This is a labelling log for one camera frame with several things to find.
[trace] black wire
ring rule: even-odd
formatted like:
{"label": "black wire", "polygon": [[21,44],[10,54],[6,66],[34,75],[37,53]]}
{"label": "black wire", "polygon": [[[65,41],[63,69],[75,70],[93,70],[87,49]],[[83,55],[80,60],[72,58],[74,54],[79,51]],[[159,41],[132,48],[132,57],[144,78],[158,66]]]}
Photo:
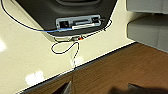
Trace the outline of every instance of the black wire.
{"label": "black wire", "polygon": [[75,65],[75,68],[76,68],[75,58],[76,58],[76,56],[77,56],[77,54],[78,54],[78,52],[79,52],[79,42],[74,42],[74,43],[73,43],[67,50],[65,50],[64,52],[55,52],[55,51],[53,50],[54,46],[56,46],[57,44],[60,44],[60,43],[62,43],[62,42],[58,42],[58,43],[55,43],[54,45],[52,45],[51,51],[52,51],[53,53],[55,53],[55,54],[64,54],[64,53],[68,52],[75,44],[78,44],[78,49],[77,49],[77,51],[76,51],[76,53],[75,53],[75,55],[74,55],[74,57],[73,57],[73,59],[74,59],[74,65]]}
{"label": "black wire", "polygon": [[112,24],[112,20],[109,20],[110,21],[110,24],[108,25],[108,26],[106,26],[106,27],[104,27],[103,29],[101,29],[101,30],[99,30],[99,31],[97,31],[97,32],[95,32],[95,33],[92,33],[92,34],[90,34],[90,35],[87,35],[86,37],[84,37],[84,38],[88,38],[88,37],[90,37],[90,36],[92,36],[92,35],[95,35],[95,34],[97,34],[97,33],[99,33],[99,32],[101,32],[101,31],[106,31],[106,29],[107,28],[109,28],[110,26],[111,26],[111,24]]}
{"label": "black wire", "polygon": [[52,46],[51,46],[51,51],[53,52],[53,53],[55,53],[55,54],[64,54],[64,53],[66,53],[66,52],[68,52],[75,44],[78,44],[78,46],[79,46],[79,42],[75,42],[75,43],[73,43],[67,50],[65,50],[64,52],[55,52],[54,51],[54,46],[56,46],[57,44],[60,44],[60,43],[62,43],[62,42],[58,42],[58,43],[54,43]]}

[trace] dangling cord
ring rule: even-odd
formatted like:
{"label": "dangling cord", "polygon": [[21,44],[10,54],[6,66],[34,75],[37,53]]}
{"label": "dangling cord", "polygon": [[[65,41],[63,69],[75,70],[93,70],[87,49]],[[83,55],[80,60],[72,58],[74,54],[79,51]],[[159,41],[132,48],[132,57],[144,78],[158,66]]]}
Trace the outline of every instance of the dangling cord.
{"label": "dangling cord", "polygon": [[64,54],[64,53],[66,53],[66,52],[68,52],[75,44],[78,44],[78,49],[77,49],[77,51],[76,51],[76,53],[75,53],[75,55],[74,55],[74,57],[73,57],[73,63],[74,63],[74,70],[75,70],[75,68],[77,67],[76,66],[76,64],[75,64],[75,58],[76,58],[76,56],[77,56],[77,54],[78,54],[78,52],[79,52],[79,42],[78,41],[75,41],[67,50],[65,50],[64,52],[55,52],[54,51],[54,46],[56,46],[56,45],[58,45],[58,44],[60,44],[60,43],[63,43],[63,42],[58,42],[58,41],[56,41],[57,43],[54,43],[53,45],[52,45],[52,47],[51,47],[51,51],[53,52],[53,53],[55,53],[55,54]]}

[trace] wall-mounted device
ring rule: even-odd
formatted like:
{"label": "wall-mounted device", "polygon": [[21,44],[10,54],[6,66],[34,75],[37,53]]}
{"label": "wall-mounted device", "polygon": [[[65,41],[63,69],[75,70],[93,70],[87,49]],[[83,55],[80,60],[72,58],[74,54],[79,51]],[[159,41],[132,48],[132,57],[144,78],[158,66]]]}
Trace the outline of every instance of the wall-mounted device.
{"label": "wall-mounted device", "polygon": [[54,37],[93,33],[106,27],[117,0],[12,0]]}

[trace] cable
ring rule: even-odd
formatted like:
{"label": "cable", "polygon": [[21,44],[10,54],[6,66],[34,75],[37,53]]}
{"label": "cable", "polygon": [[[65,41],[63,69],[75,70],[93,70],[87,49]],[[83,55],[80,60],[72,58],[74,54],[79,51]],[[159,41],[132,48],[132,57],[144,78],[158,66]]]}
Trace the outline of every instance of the cable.
{"label": "cable", "polygon": [[20,25],[22,25],[22,26],[24,26],[24,27],[26,27],[26,28],[29,28],[29,29],[31,29],[31,30],[42,31],[42,32],[59,32],[59,31],[65,31],[65,30],[72,30],[72,28],[64,28],[64,29],[46,31],[46,30],[39,30],[39,29],[32,28],[32,27],[30,27],[30,26],[27,26],[27,25],[21,23],[20,21],[18,21],[17,19],[15,19],[12,15],[10,15],[10,14],[6,11],[2,0],[1,0],[1,6],[2,6],[3,11],[4,11],[11,19],[13,19],[13,20],[14,20],[15,22],[17,22],[18,24],[20,24]]}
{"label": "cable", "polygon": [[65,50],[64,52],[55,52],[54,51],[54,46],[56,46],[57,44],[60,44],[60,43],[62,43],[62,42],[57,42],[57,43],[54,43],[53,45],[52,45],[52,47],[51,47],[51,51],[53,52],[53,53],[55,53],[55,54],[64,54],[64,53],[66,53],[66,52],[68,52],[75,44],[78,44],[78,49],[77,49],[77,51],[76,51],[76,53],[75,53],[75,55],[74,55],[74,57],[73,57],[73,59],[74,59],[74,65],[75,65],[75,68],[76,68],[76,64],[75,64],[75,58],[76,58],[76,56],[77,56],[77,54],[78,54],[78,52],[79,52],[79,42],[77,41],[77,42],[74,42],[67,50]]}
{"label": "cable", "polygon": [[90,34],[90,35],[87,35],[87,36],[85,36],[84,38],[88,38],[88,37],[90,37],[90,36],[92,36],[92,35],[95,35],[95,34],[101,32],[101,31],[103,31],[103,30],[106,31],[106,29],[109,28],[109,27],[111,26],[111,24],[112,24],[112,20],[109,20],[109,21],[110,21],[110,24],[109,24],[108,26],[104,27],[104,28],[101,29],[101,30],[98,30],[98,31],[95,32],[95,33],[92,33],[92,34]]}

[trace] floor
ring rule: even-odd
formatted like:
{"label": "floor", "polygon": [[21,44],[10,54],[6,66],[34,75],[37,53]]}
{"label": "floor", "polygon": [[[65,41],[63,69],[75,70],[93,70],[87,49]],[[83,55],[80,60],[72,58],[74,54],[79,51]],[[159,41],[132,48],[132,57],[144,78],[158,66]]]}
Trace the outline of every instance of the floor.
{"label": "floor", "polygon": [[168,89],[167,72],[167,53],[134,43],[29,94],[51,94],[68,81],[73,83],[71,94],[108,94],[114,87],[126,90],[128,83]]}

